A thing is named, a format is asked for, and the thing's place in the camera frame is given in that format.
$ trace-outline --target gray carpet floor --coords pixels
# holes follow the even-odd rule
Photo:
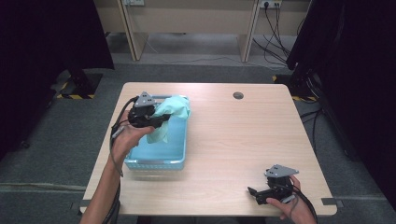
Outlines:
[[[259,66],[116,64],[103,73],[92,100],[54,98],[28,142],[29,148],[8,153],[0,161],[0,223],[78,223],[73,205],[84,194],[114,106],[125,82],[272,83],[273,71]],[[59,84],[67,74],[59,76]],[[318,104],[295,102],[300,114]],[[302,120],[313,142],[313,117]],[[396,223],[396,213],[364,165],[350,161],[326,115],[315,129],[318,161],[333,197],[340,204],[335,216],[319,223]],[[134,223],[121,216],[119,223]],[[267,223],[289,223],[268,217]]]

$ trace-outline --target yellow black warning tape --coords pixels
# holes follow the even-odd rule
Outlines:
[[[93,97],[95,96],[94,94],[77,94],[77,93],[65,94],[63,93],[63,90],[66,88],[68,84],[69,84],[68,81],[64,83],[59,95],[56,97],[57,99],[83,100],[83,99],[93,99]]]
[[[69,99],[69,100],[87,100],[93,99],[95,95],[76,95],[76,94],[59,94],[56,98],[58,99]]]
[[[274,82],[276,82],[276,76],[272,76],[272,79]],[[297,96],[297,95],[292,95],[291,98],[295,101],[304,101],[304,102],[308,102],[308,103],[313,103],[317,100],[316,97],[314,96],[309,96],[309,97],[301,97],[301,96]]]

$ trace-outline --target desk leg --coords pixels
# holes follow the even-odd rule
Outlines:
[[[143,54],[143,49],[145,48],[148,38],[149,38],[149,34],[147,33],[131,32],[131,39],[134,45],[134,55],[138,61],[140,60],[140,57]]]
[[[256,30],[257,19],[259,18],[260,4],[262,0],[254,0],[251,18],[246,35],[238,36],[238,44],[241,52],[241,61],[246,63],[250,53],[251,41],[253,40],[254,31]]]
[[[139,58],[137,59],[136,58],[136,50],[134,48],[133,36],[131,35],[132,30],[130,29],[131,24],[128,19],[128,11],[127,11],[125,5],[122,3],[122,0],[117,1],[117,3],[119,4],[120,15],[121,15],[122,23],[124,26],[125,34],[126,34],[126,37],[128,38],[128,45],[129,45],[129,49],[131,50],[132,60],[137,61],[140,59],[140,55],[142,53],[140,52]]]

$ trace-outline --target light blue cloth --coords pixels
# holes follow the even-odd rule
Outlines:
[[[166,98],[161,104],[155,108],[155,113],[152,115],[153,118],[159,117],[163,114],[171,114],[181,119],[187,119],[190,116],[190,101],[184,97],[175,95]],[[155,143],[159,141],[168,142],[168,121],[165,121],[163,125],[153,133],[147,135],[148,143]]]

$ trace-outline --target human arm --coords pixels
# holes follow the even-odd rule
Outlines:
[[[293,185],[298,190],[300,190],[300,181],[294,175],[291,175],[290,179],[293,182]],[[267,198],[266,201],[283,212],[282,215],[280,215],[280,219],[282,220],[288,217],[296,224],[316,224],[317,222],[315,221],[315,218],[312,215],[308,205],[306,205],[306,203],[299,196],[295,195],[295,197],[296,198],[291,200],[289,203],[281,203],[274,198]]]
[[[127,115],[128,111],[125,111],[120,120],[127,120]],[[80,223],[102,223],[105,220],[120,183],[120,172],[118,169],[121,169],[124,158],[131,148],[138,145],[140,138],[154,131],[153,127],[137,129],[129,125],[129,123],[128,125],[124,125],[124,123],[128,122],[121,124],[124,130],[117,136],[111,149],[114,161],[111,155],[108,155],[99,184]]]

